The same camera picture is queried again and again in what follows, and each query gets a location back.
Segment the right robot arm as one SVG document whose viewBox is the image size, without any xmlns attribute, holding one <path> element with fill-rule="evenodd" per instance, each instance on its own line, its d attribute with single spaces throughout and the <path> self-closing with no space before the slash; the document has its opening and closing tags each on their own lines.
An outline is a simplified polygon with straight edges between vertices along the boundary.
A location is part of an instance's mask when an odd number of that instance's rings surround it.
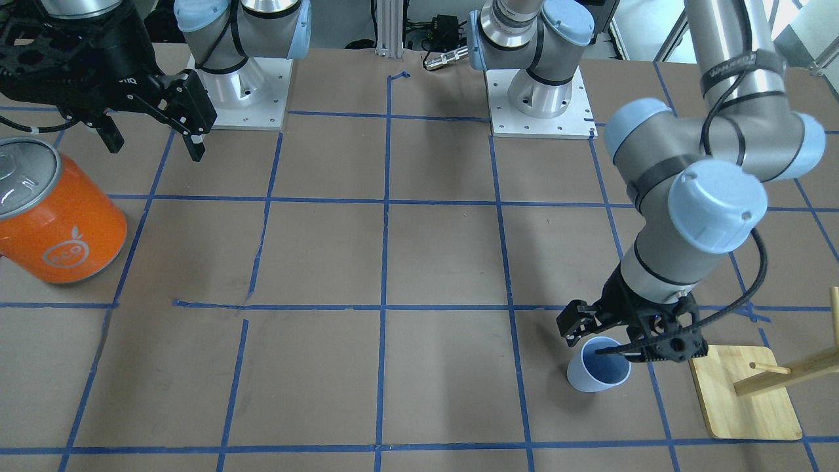
<svg viewBox="0 0 839 472">
<path fill-rule="evenodd" d="M 2 94 L 54 106 L 117 153 L 124 140 L 108 111 L 153 117 L 185 141 L 193 161 L 206 150 L 218 107 L 210 77 L 236 77 L 258 58 L 299 59 L 311 41 L 308 1 L 176 1 L 174 17 L 194 66 L 159 68 L 132 1 L 3 1 Z"/>
</svg>

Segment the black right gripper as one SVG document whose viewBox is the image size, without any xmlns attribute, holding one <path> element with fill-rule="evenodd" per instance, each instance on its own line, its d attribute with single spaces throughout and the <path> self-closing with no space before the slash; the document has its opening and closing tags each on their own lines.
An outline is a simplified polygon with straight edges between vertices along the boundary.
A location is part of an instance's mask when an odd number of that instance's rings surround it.
<svg viewBox="0 0 839 472">
<path fill-rule="evenodd" d="M 3 125 L 30 134 L 76 123 L 96 131 L 109 153 L 124 138 L 108 111 L 153 117 L 185 136 L 201 161 L 203 136 L 216 111 L 197 72 L 166 75 L 159 68 L 143 18 L 132 1 L 3 1 L 2 94 L 57 108 L 62 125 Z"/>
</svg>

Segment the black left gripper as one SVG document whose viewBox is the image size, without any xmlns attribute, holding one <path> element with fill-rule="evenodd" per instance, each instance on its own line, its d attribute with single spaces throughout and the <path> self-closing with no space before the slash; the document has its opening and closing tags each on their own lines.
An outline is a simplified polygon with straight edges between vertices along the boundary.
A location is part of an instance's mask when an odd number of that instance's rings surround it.
<svg viewBox="0 0 839 472">
<path fill-rule="evenodd" d="M 692 324 L 682 326 L 679 316 L 686 313 Z M 629 346 L 619 346 L 615 353 L 632 363 L 647 363 L 683 362 L 707 355 L 709 345 L 701 329 L 694 326 L 698 320 L 700 309 L 692 293 L 675 303 L 651 302 L 633 292 L 616 268 L 604 284 L 599 300 L 591 305 L 583 300 L 571 301 L 558 314 L 556 323 L 568 347 L 576 346 L 588 334 L 626 326 Z"/>
</svg>

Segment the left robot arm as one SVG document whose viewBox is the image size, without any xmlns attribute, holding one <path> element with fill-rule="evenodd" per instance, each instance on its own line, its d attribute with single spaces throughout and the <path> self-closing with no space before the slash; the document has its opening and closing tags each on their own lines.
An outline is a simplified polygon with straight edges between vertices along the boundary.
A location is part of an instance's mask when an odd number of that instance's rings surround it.
<svg viewBox="0 0 839 472">
<path fill-rule="evenodd" d="M 826 131 L 793 111 L 785 57 L 773 44 L 761 1 L 686 1 L 707 116 L 679 117 L 664 102 L 625 104 L 604 139 L 645 225 L 593 304 L 571 301 L 556 323 L 573 347 L 626 326 L 629 343 L 599 355 L 627 361 L 686 361 L 707 354 L 701 330 L 747 303 L 762 286 L 768 255 L 756 225 L 768 208 L 765 183 L 803 176 L 826 149 Z M 752 286 L 702 317 L 693 290 L 753 238 Z"/>
</svg>

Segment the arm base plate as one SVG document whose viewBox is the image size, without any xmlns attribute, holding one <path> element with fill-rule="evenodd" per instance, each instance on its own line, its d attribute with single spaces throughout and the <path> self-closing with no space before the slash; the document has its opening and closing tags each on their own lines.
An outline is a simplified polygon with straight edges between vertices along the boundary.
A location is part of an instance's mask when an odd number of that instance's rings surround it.
<svg viewBox="0 0 839 472">
<path fill-rule="evenodd" d="M 241 66 L 228 73 L 198 70 L 218 114 L 212 129 L 281 131 L 295 62 L 246 56 L 225 62 Z"/>
<path fill-rule="evenodd" d="M 524 69 L 484 73 L 492 134 L 506 138 L 596 138 L 581 69 L 560 86 L 538 83 Z"/>
</svg>

